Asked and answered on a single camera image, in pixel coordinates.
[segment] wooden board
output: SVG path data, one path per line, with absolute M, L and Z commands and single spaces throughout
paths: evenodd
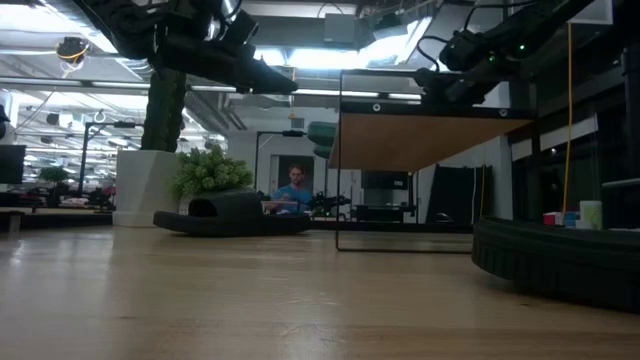
M 0 241 L 0 359 L 636 360 L 640 318 L 518 293 L 468 255 L 337 253 L 333 232 L 117 227 Z M 469 236 L 345 233 L 346 241 Z
M 531 120 L 342 115 L 343 169 L 417 171 Z M 338 134 L 329 167 L 338 167 Z

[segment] black round platform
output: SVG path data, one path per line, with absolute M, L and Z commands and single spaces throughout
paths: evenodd
M 640 312 L 640 234 L 482 219 L 473 262 L 517 285 L 568 300 Z

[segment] white planter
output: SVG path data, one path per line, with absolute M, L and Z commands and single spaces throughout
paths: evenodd
M 153 227 L 156 211 L 178 209 L 169 181 L 178 172 L 176 154 L 164 151 L 119 151 L 116 176 L 117 211 L 113 225 Z

